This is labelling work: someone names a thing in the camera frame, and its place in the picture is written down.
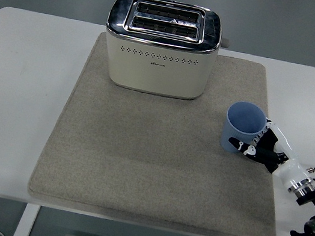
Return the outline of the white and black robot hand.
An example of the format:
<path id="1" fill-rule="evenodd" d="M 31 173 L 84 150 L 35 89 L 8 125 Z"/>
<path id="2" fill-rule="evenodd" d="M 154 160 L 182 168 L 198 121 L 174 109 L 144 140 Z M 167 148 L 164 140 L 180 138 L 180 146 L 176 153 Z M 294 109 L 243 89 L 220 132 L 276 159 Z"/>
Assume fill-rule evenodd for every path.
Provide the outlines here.
<path id="1" fill-rule="evenodd" d="M 268 119 L 264 130 L 250 142 L 244 142 L 234 136 L 230 137 L 228 142 L 247 158 L 263 164 L 269 173 L 279 177 L 285 188 L 297 197 L 313 191 L 310 173 L 301 165 L 276 123 Z"/>

